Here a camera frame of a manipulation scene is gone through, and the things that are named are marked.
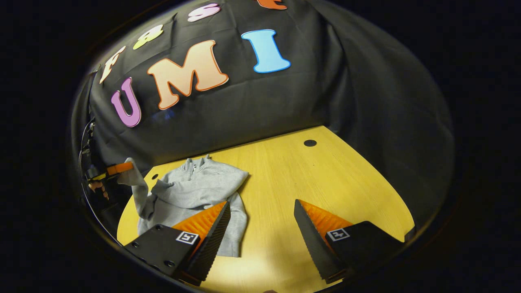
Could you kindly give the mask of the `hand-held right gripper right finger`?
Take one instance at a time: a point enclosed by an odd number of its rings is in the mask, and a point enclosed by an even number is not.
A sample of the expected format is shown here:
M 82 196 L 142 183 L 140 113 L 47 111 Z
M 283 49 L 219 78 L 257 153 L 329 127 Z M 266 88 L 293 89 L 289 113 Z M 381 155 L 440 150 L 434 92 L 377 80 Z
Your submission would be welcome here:
M 382 265 L 404 246 L 370 221 L 357 224 L 300 199 L 294 217 L 320 277 L 327 284 Z

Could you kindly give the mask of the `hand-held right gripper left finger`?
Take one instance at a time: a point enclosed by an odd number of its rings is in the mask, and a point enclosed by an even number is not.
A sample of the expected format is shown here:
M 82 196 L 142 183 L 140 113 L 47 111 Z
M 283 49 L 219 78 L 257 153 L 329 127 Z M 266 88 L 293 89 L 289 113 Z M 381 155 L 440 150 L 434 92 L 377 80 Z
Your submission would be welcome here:
M 157 224 L 124 247 L 162 274 L 194 286 L 205 281 L 231 218 L 223 201 L 173 227 Z

